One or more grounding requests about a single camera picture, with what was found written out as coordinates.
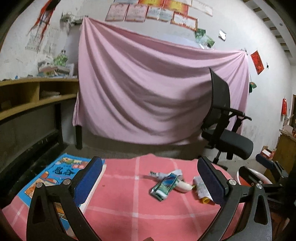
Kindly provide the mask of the black office chair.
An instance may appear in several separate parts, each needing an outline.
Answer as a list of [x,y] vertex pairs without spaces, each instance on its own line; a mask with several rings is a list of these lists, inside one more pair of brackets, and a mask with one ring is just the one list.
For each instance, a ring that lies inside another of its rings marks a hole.
[[253,142],[237,131],[244,120],[252,120],[244,112],[230,107],[229,86],[212,69],[210,70],[212,96],[209,112],[201,125],[201,137],[208,144],[207,149],[217,149],[213,160],[218,164],[220,155],[226,153],[226,159],[232,160],[236,155],[247,160],[253,152]]

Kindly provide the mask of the red paper on wall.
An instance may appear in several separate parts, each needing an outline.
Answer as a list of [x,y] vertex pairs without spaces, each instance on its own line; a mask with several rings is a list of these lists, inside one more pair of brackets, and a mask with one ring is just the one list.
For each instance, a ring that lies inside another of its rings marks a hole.
[[260,73],[262,73],[262,71],[264,70],[264,65],[260,58],[259,52],[255,51],[254,53],[252,53],[251,58],[254,63],[257,74],[260,75]]

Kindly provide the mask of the small red white box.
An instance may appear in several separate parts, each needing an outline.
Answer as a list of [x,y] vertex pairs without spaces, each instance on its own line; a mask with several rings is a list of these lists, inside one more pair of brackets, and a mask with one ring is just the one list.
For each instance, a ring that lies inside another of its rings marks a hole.
[[275,152],[276,152],[276,149],[270,150],[268,148],[268,146],[263,146],[260,154],[262,156],[266,157],[267,159],[272,160],[273,157],[274,157]]

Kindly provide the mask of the silver wrapper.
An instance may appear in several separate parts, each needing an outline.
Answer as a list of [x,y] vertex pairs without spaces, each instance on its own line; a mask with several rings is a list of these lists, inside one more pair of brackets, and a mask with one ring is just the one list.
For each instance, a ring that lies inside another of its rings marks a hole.
[[182,170],[180,169],[177,169],[177,170],[174,170],[174,171],[171,171],[169,173],[162,173],[162,172],[150,172],[149,173],[149,176],[154,178],[155,180],[158,180],[158,181],[161,181],[163,180],[164,178],[168,177],[170,174],[174,174],[175,176],[177,176],[177,178],[181,181],[184,180],[183,178],[183,173],[182,173]]

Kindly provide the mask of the wooden wall shelf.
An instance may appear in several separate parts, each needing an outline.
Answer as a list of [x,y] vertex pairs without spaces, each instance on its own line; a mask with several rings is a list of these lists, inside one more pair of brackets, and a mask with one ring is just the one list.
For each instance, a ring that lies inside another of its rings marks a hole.
[[1,121],[20,113],[75,98],[77,78],[23,78],[1,81]]

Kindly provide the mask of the white printed paper strip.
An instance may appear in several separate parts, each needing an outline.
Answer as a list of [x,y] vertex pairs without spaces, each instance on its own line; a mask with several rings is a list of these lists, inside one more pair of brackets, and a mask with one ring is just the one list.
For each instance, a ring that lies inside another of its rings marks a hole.
[[196,186],[196,194],[199,199],[202,197],[208,197],[211,201],[213,200],[201,176],[195,176],[193,178],[193,183]]

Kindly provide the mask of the green crumpled packet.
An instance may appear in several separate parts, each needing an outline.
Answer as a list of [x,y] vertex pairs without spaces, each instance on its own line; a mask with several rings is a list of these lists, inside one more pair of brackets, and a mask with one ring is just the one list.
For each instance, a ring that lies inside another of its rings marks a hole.
[[158,201],[163,201],[168,197],[168,194],[176,187],[178,177],[171,173],[164,177],[158,184],[152,187],[150,195]]

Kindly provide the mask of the white plastic tube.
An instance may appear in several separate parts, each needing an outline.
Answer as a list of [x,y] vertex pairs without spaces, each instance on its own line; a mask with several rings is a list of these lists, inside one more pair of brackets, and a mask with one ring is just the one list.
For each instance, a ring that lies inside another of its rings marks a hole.
[[187,193],[190,192],[194,188],[193,185],[184,182],[184,181],[178,181],[174,187],[175,190],[181,193]]

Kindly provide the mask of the green photos on wall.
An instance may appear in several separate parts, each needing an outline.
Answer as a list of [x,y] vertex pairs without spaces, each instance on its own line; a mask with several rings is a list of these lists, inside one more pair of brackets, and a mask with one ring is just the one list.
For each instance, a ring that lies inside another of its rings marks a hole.
[[206,30],[201,28],[195,31],[195,40],[203,49],[211,49],[215,44],[215,41],[206,34]]

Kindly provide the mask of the pink hanging sheet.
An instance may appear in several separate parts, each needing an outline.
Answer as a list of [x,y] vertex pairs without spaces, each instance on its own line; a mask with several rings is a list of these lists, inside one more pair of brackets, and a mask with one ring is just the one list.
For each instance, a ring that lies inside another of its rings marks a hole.
[[85,18],[72,123],[126,143],[196,142],[210,109],[211,72],[228,84],[231,106],[245,111],[249,67],[244,51],[184,46]]

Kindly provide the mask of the white bin with red liner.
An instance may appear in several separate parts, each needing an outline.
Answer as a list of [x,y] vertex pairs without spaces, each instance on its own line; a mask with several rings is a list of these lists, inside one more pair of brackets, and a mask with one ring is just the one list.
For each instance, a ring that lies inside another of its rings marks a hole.
[[246,166],[241,166],[239,168],[236,173],[236,180],[243,186],[253,186],[256,183],[272,184],[272,182],[262,173]]

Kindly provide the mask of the blue illustrated book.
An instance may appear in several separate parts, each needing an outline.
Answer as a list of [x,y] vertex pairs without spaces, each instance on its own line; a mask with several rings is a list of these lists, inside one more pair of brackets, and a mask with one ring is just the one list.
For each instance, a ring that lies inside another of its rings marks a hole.
[[[45,186],[53,186],[61,184],[65,179],[73,179],[78,171],[84,169],[91,159],[75,157],[68,154],[62,154],[53,163],[46,167],[40,174],[38,174],[32,181],[30,181],[19,193],[20,199],[27,204],[30,208],[30,203],[38,183],[43,183]],[[79,205],[82,213],[84,214],[88,204],[94,194],[96,187],[98,186],[104,172],[106,170],[105,160],[102,159],[102,172],[97,178],[94,186],[92,187],[86,201]],[[76,239],[72,228],[67,221],[66,215],[62,209],[60,203],[55,203],[55,208],[58,211],[58,216],[62,222],[63,228],[65,228],[67,235]]]

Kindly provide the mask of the orange red battery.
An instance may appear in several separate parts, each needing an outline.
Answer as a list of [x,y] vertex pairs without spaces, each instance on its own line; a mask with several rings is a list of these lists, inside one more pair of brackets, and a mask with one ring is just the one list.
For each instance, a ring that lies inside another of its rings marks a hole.
[[207,204],[207,203],[209,203],[209,202],[211,201],[211,199],[208,198],[208,197],[202,197],[202,198],[200,199],[200,201],[201,201],[203,204]]

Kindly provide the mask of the pink checked tablecloth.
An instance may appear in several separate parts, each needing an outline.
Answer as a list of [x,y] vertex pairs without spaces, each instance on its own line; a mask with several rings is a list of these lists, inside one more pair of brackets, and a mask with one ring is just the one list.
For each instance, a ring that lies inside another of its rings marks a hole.
[[[153,154],[133,159],[106,159],[106,170],[96,187],[84,216],[102,240],[197,240],[220,209],[203,204],[194,191],[173,190],[163,201],[149,194],[156,181],[150,171],[182,170],[192,184],[198,176],[197,160],[185,161]],[[3,209],[17,235],[26,240],[29,207],[20,197]]]

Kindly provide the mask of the green candy jar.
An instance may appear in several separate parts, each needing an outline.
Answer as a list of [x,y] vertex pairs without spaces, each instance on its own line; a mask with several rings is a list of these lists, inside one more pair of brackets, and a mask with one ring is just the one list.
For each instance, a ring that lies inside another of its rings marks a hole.
[[66,66],[67,60],[68,60],[68,57],[66,55],[66,51],[65,50],[61,50],[61,52],[59,53],[59,55],[54,58],[54,65],[57,65],[57,66]]

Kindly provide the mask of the red tassel wall ornament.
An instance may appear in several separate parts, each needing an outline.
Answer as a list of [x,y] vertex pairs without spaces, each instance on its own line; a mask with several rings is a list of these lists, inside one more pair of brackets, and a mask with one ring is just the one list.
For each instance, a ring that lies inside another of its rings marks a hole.
[[33,43],[30,44],[27,49],[34,50],[35,52],[39,52],[41,50],[41,43],[43,41],[45,32],[50,25],[51,17],[58,2],[59,1],[49,0],[45,3],[43,8],[41,8],[37,20],[28,32],[28,34],[30,34],[32,30],[36,29],[35,34],[33,35]]

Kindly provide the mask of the row of wall certificates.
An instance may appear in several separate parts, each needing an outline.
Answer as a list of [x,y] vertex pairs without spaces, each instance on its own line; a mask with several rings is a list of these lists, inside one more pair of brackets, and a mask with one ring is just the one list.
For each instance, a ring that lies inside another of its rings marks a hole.
[[114,1],[107,12],[107,22],[137,22],[147,19],[177,25],[192,31],[198,29],[198,18],[191,11],[213,16],[213,8],[201,1]]

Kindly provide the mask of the stack of books on shelf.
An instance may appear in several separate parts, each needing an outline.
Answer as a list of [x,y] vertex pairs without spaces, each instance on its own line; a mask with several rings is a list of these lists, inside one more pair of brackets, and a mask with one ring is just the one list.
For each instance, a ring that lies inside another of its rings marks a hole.
[[74,74],[74,63],[66,64],[66,66],[54,65],[48,61],[38,63],[39,77],[72,77]]

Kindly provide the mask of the wooden side cabinet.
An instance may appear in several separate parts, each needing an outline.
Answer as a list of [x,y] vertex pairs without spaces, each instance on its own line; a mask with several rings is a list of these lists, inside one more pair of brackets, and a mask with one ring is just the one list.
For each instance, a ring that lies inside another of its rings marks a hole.
[[278,161],[289,174],[295,163],[296,142],[293,127],[286,125],[280,129],[273,161]]

